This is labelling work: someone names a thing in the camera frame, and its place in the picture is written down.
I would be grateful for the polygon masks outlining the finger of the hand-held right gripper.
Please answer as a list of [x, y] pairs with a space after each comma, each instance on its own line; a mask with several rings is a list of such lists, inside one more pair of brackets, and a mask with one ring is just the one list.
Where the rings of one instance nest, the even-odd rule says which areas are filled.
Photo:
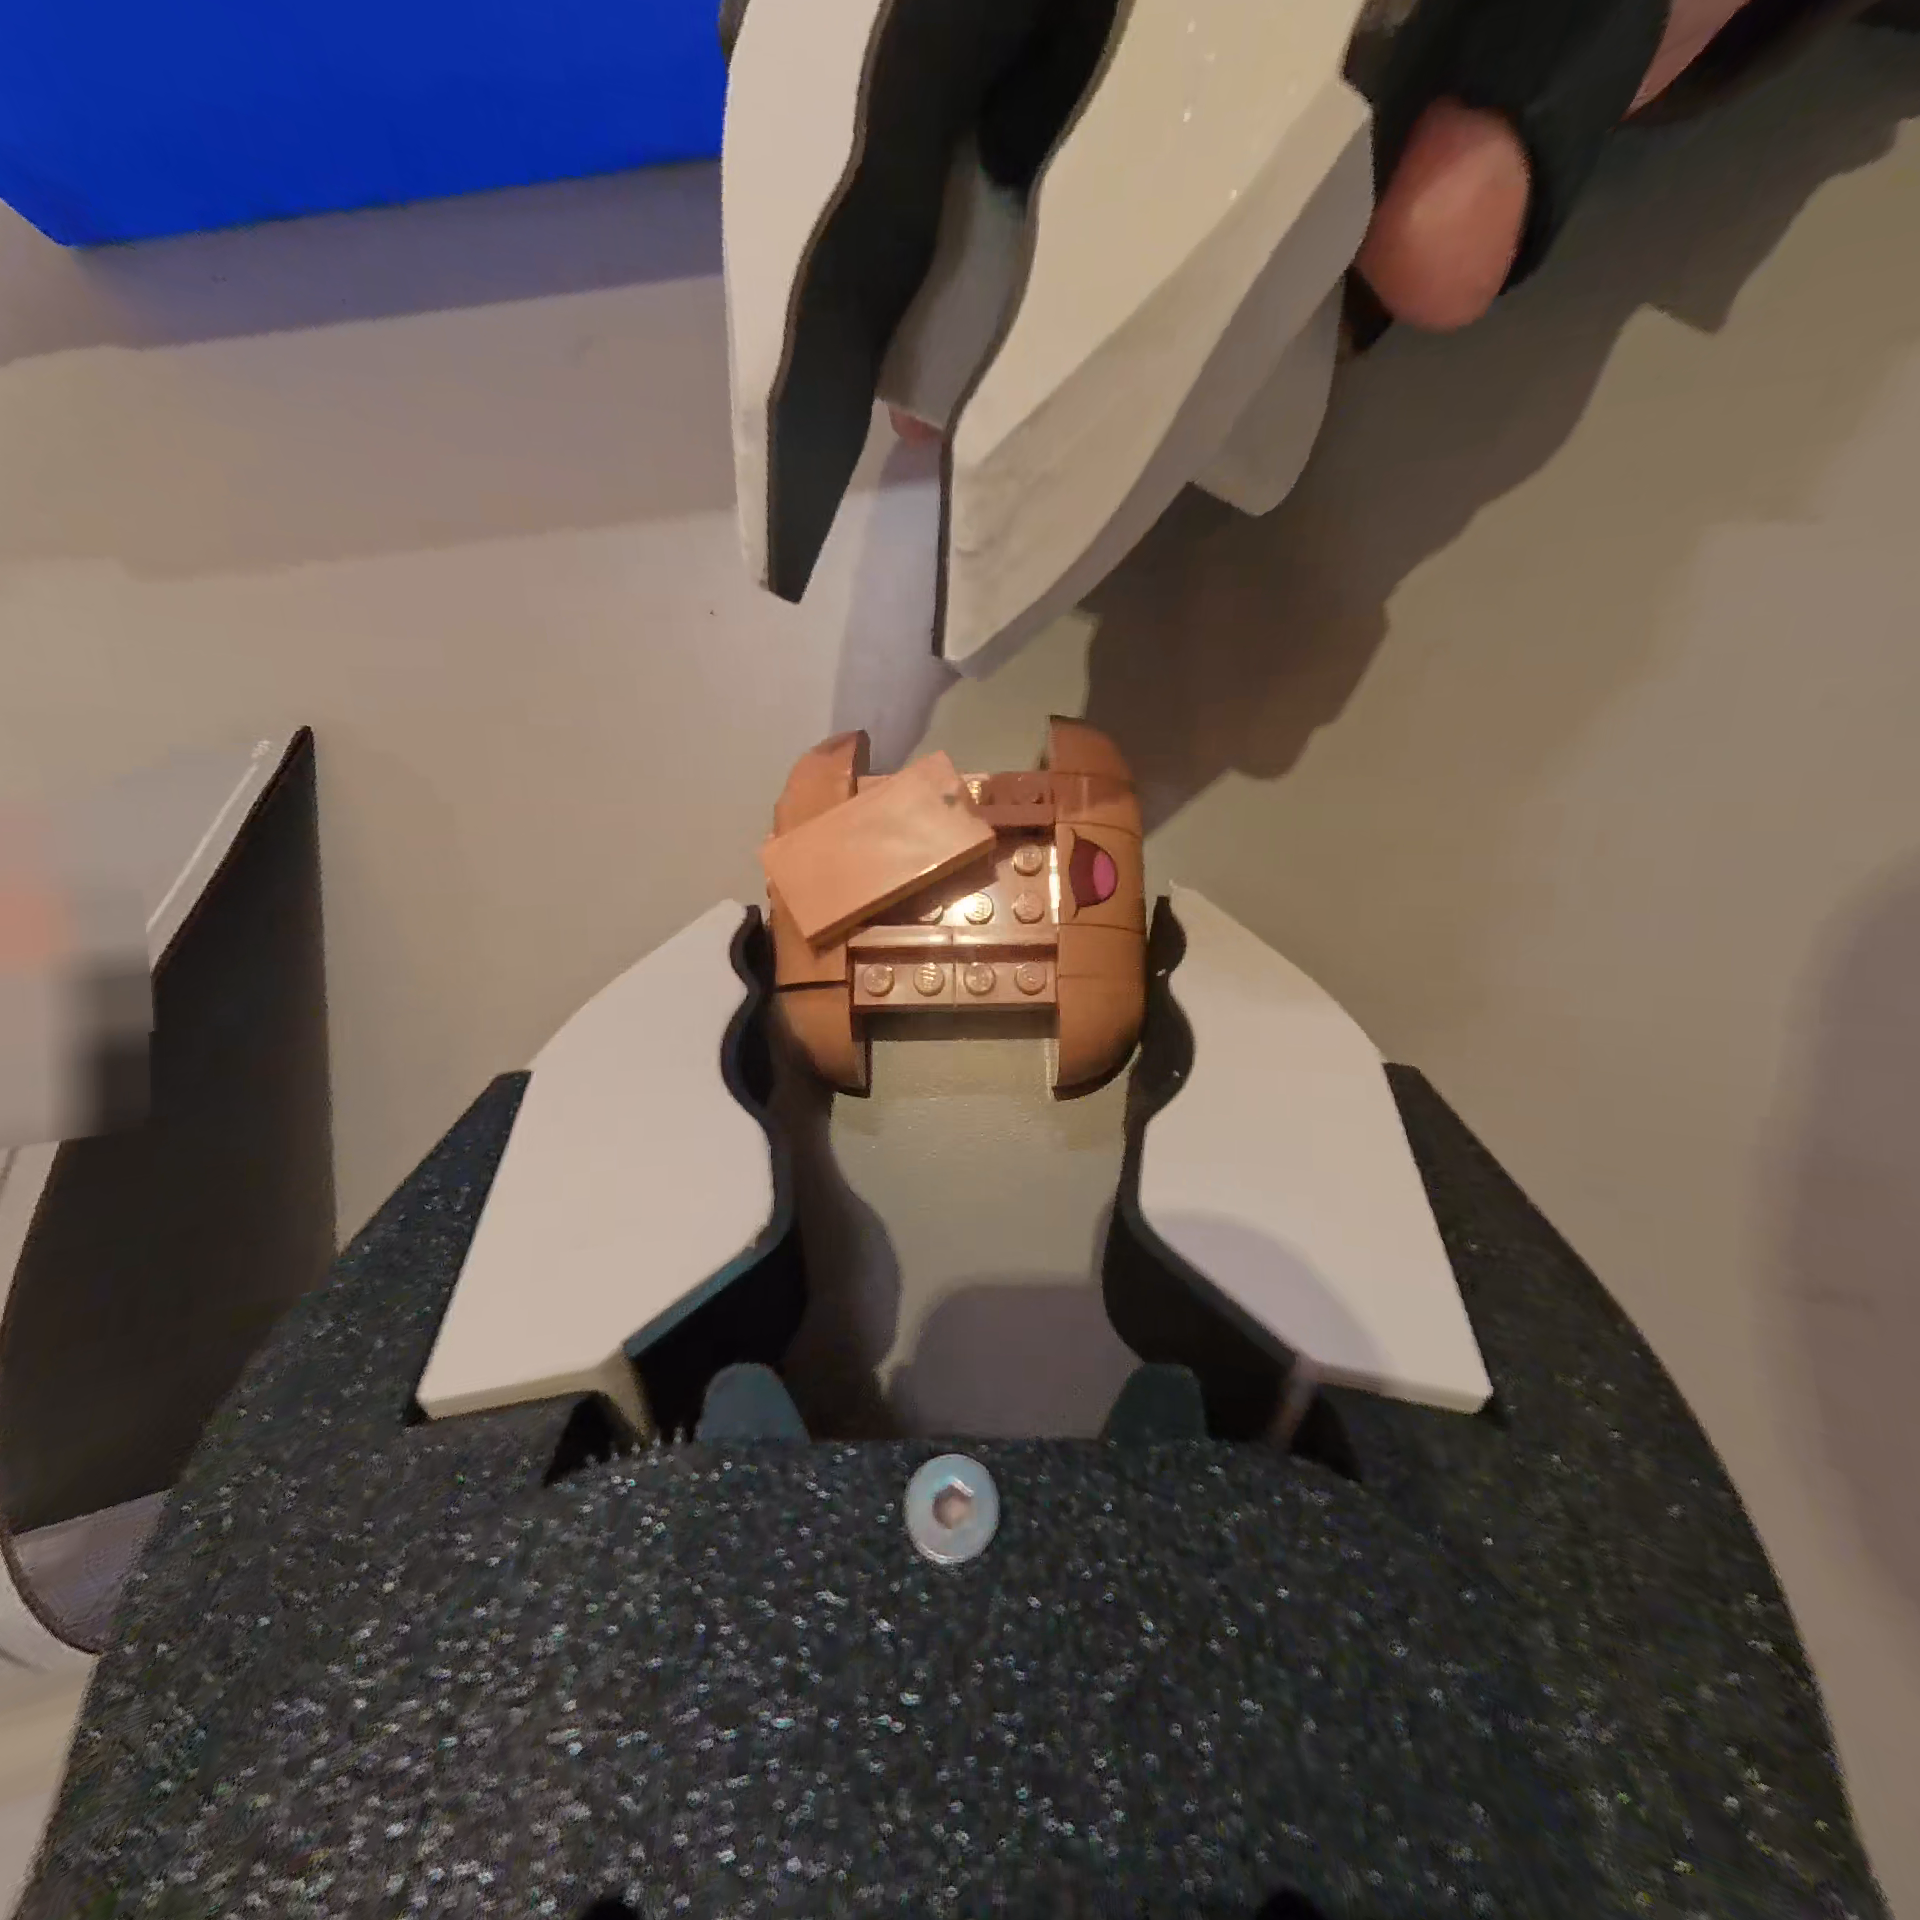
[[720, 2], [730, 461], [802, 601], [878, 401], [948, 431], [1120, 2]]
[[1187, 484], [1292, 486], [1372, 219], [1361, 2], [1120, 2], [1014, 203], [960, 161], [933, 258], [933, 651], [989, 672]]

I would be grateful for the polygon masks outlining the brown lego assembly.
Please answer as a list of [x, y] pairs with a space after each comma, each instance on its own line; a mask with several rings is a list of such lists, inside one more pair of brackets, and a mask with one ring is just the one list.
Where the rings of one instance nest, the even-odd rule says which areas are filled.
[[[1035, 767], [960, 774], [996, 831], [967, 872], [828, 946], [807, 946], [768, 889], [776, 1021], [836, 1092], [868, 1092], [875, 1027], [903, 1019], [1027, 1021], [1050, 1046], [1050, 1092], [1100, 1084], [1135, 1048], [1146, 995], [1129, 763], [1083, 717], [1050, 714]], [[770, 833], [881, 776], [868, 736], [838, 733], [789, 767]]]

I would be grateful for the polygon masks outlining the lego instruction booklet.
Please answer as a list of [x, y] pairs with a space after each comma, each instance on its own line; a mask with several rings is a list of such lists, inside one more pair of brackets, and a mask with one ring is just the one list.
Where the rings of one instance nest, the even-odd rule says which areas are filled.
[[53, 810], [137, 904], [107, 926], [126, 1120], [2, 1146], [2, 1684], [78, 1668], [170, 1485], [334, 1262], [312, 733], [201, 748]]

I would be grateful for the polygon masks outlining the large blue plastic bin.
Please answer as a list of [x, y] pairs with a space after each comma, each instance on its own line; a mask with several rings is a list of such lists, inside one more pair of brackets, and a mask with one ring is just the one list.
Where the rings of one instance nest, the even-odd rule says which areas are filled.
[[2, 2], [2, 203], [68, 249], [718, 155], [714, 2]]

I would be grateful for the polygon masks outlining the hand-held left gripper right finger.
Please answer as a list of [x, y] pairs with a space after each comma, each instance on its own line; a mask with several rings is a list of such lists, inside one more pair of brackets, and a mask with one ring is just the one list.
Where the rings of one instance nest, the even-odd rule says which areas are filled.
[[1151, 911], [1146, 990], [1110, 1253], [1292, 1402], [1336, 1385], [1481, 1413], [1494, 1387], [1372, 1036], [1187, 885]]

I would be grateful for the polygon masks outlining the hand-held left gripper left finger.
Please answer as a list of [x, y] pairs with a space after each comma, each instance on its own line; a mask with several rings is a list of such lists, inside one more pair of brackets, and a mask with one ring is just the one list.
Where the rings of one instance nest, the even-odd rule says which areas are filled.
[[428, 1421], [603, 1398], [692, 1426], [802, 1311], [768, 1115], [761, 911], [718, 900], [538, 1048], [416, 1377]]

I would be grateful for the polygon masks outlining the tan lego plate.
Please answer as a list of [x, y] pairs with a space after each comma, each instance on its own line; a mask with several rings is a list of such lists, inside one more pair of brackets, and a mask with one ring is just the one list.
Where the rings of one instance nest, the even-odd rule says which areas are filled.
[[991, 850], [996, 831], [974, 788], [951, 754], [933, 751], [807, 822], [775, 831], [761, 872], [807, 946], [828, 946]]

